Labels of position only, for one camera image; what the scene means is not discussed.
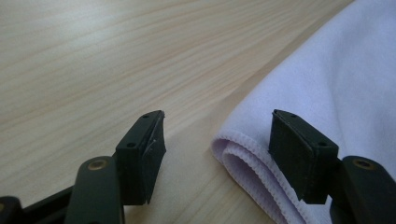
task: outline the light wood grain surface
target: light wood grain surface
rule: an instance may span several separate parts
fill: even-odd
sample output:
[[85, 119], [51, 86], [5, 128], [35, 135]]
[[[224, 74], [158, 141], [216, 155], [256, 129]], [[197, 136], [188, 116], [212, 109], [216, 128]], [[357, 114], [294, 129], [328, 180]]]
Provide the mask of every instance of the light wood grain surface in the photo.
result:
[[0, 195], [26, 206], [162, 109], [150, 205], [127, 223], [273, 222], [213, 158], [232, 109], [348, 0], [0, 2]]

